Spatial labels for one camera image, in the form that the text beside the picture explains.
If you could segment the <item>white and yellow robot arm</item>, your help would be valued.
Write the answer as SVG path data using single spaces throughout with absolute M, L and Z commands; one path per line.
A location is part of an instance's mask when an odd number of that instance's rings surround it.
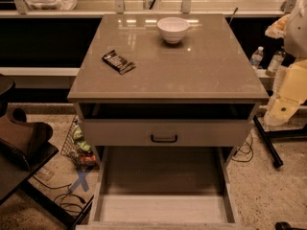
M 295 61 L 280 66 L 273 82 L 264 121 L 278 127 L 287 123 L 307 101 L 307 0 L 297 2 L 288 15 L 272 23 L 265 35 L 284 40 L 284 50 Z

